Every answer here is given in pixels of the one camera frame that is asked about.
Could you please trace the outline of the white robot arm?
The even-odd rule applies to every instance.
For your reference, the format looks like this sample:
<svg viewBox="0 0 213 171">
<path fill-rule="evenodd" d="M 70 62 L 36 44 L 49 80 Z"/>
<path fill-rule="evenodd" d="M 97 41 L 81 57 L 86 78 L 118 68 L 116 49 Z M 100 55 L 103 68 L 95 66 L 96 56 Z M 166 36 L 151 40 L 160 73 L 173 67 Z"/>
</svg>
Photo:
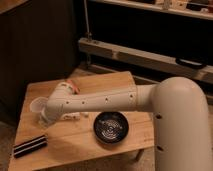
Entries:
<svg viewBox="0 0 213 171">
<path fill-rule="evenodd" d="M 65 113 L 141 111 L 154 114 L 155 171 L 213 171 L 213 150 L 206 96 L 192 80 L 168 78 L 74 95 L 62 82 L 49 96 L 40 123 L 49 127 Z"/>
</svg>

